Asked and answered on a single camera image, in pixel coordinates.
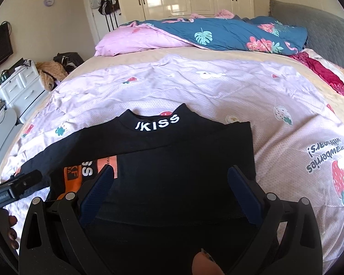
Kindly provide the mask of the right hand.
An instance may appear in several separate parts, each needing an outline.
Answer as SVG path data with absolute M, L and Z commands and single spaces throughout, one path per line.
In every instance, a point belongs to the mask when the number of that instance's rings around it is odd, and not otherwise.
M 193 259 L 192 273 L 193 275 L 224 275 L 211 255 L 203 248 Z

